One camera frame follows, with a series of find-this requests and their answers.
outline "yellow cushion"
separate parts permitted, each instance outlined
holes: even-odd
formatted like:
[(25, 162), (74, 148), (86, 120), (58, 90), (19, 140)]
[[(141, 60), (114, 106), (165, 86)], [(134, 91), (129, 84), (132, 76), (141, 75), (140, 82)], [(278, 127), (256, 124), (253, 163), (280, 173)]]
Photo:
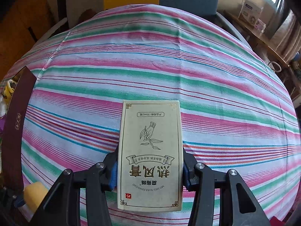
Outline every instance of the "yellow cushion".
[(41, 182), (35, 182), (25, 187), (24, 201), (33, 213), (36, 212), (47, 193), (47, 188)]

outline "black clamp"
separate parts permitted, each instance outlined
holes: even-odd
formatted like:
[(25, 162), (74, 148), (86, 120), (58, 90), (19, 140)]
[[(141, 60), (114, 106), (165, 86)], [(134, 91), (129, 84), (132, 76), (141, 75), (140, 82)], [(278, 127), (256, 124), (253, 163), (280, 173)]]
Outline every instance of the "black clamp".
[[(112, 226), (105, 191), (117, 185), (118, 147), (88, 170), (73, 172), (65, 169), (37, 211), (29, 226), (80, 226), (79, 194), (86, 188), (89, 226)], [(214, 189), (220, 189), (219, 226), (270, 226), (264, 211), (239, 173), (213, 171), (198, 163), (183, 149), (183, 185), (195, 191), (188, 226), (212, 226)]]
[(183, 158), (183, 184), (188, 191), (195, 191), (188, 226), (212, 225), (214, 189), (220, 189), (219, 226), (270, 226), (260, 204), (236, 170), (213, 171), (184, 149)]

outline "wooden cabinet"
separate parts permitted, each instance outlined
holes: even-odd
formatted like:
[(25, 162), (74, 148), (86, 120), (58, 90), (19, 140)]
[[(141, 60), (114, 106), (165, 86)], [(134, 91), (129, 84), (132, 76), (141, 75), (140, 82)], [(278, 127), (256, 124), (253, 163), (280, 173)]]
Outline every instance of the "wooden cabinet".
[(0, 79), (54, 25), (47, 0), (16, 0), (0, 22)]

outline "striped fabric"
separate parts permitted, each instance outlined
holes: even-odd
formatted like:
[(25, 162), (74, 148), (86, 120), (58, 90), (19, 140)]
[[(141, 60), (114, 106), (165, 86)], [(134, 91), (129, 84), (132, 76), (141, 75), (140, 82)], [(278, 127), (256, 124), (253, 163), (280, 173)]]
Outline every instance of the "striped fabric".
[[(275, 73), (233, 36), (197, 16), (158, 5), (106, 10), (25, 54), (1, 82), (26, 65), (38, 78), (24, 122), (24, 183), (50, 188), (65, 168), (87, 169), (115, 150), (122, 101), (179, 100), (183, 145), (198, 161), (235, 168), (266, 215), (283, 219), (300, 181), (300, 138), (290, 96)], [(117, 209), (113, 225), (186, 225), (183, 210)], [(80, 199), (87, 225), (85, 190)], [(213, 225), (219, 221), (219, 191)]]

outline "white box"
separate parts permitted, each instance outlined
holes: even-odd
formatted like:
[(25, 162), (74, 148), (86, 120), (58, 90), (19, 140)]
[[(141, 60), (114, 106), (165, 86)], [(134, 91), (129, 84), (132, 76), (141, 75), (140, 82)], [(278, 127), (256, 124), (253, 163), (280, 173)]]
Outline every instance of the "white box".
[(262, 8), (258, 7), (256, 4), (249, 0), (245, 0), (239, 18), (245, 19), (250, 25), (255, 26), (256, 21), (259, 19)]
[(118, 147), (118, 209), (180, 211), (182, 173), (179, 101), (124, 101)]

